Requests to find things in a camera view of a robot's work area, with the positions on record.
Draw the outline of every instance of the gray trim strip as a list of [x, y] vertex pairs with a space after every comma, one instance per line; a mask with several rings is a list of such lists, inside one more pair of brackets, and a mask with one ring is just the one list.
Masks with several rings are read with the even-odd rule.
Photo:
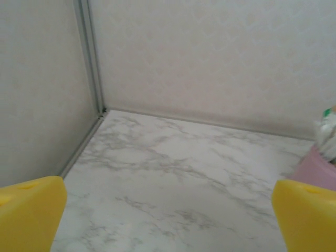
[[294, 138], [294, 139], [299, 139], [299, 140], [307, 140], [307, 141], [313, 141], [314, 139], [305, 137], [305, 136], [294, 136], [294, 135], [287, 135], [287, 134], [281, 134], [281, 133], [274, 133], [274, 132], [267, 132], [263, 130], [252, 130], [244, 127], [234, 127], [229, 124], [224, 124], [224, 123], [211, 123], [211, 122], [206, 122], [202, 120], [192, 120], [192, 119], [186, 119], [183, 117], [170, 117], [170, 116], [165, 116], [162, 114], [155, 114], [155, 113], [146, 113], [146, 112], [141, 112], [141, 111], [134, 111], [134, 110], [129, 110], [129, 109], [120, 109], [117, 107], [112, 107], [109, 108], [109, 111], [121, 111], [121, 112], [127, 112], [127, 113], [132, 113], [132, 114], [141, 114], [144, 116], [150, 116], [150, 117], [159, 117], [159, 118], [165, 118], [165, 119], [171, 119], [171, 120], [179, 120], [183, 122], [193, 122], [193, 123], [198, 123], [198, 124], [204, 124], [204, 125], [210, 125], [210, 126], [216, 126], [216, 127], [221, 127], [221, 128], [227, 128], [227, 129], [234, 129], [234, 130], [242, 130], [242, 131], [247, 131], [247, 132], [255, 132], [255, 133], [261, 133], [265, 135], [276, 135], [279, 137], [284, 137], [284, 138]]
[[73, 0], [73, 3], [90, 84], [89, 88], [96, 105], [98, 115], [102, 115], [105, 111], [105, 106], [100, 85], [98, 58], [95, 47], [89, 0]]
[[103, 122], [104, 117], [98, 118], [94, 124], [92, 125], [89, 132], [85, 135], [84, 139], [80, 142], [78, 147], [75, 149], [69, 160], [67, 161], [66, 165], [64, 166], [63, 170], [58, 174], [58, 176], [61, 176], [63, 179], [66, 177], [74, 163], [77, 161], [78, 157], [81, 155], [82, 151], [85, 149], [86, 145], [89, 143], [101, 123]]

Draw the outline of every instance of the yellow object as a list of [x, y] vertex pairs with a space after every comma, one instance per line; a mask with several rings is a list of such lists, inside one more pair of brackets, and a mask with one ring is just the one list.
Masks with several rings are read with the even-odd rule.
[[272, 204], [287, 252], [336, 251], [336, 192], [281, 180]]
[[49, 252], [66, 201], [57, 176], [0, 188], [0, 251]]

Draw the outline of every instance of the marble floor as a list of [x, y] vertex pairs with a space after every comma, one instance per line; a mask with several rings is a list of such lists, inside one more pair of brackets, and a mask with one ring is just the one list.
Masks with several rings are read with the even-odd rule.
[[111, 111], [65, 179], [51, 251], [286, 251], [270, 196], [311, 144]]

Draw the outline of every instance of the pink container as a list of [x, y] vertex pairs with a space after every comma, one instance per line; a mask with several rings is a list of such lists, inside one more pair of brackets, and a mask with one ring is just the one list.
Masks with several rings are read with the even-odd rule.
[[336, 167], [320, 155], [315, 145], [290, 179], [336, 191]]

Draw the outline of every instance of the white wall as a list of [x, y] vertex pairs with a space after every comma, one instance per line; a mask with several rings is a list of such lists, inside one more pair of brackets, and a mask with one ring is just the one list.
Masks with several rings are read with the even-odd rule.
[[336, 104], [335, 0], [91, 4], [109, 108], [312, 137]]
[[72, 1], [1, 2], [0, 186], [59, 172], [96, 118]]

